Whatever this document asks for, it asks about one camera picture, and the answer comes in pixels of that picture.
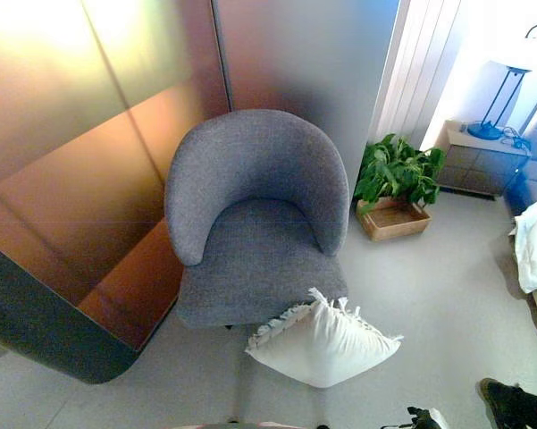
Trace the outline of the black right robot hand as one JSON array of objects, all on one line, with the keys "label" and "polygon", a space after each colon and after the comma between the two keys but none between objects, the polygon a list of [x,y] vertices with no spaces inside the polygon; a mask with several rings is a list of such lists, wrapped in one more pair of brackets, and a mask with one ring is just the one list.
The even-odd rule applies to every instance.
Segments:
[{"label": "black right robot hand", "polygon": [[408,407],[412,416],[411,428],[415,429],[449,429],[449,424],[437,408]]}]

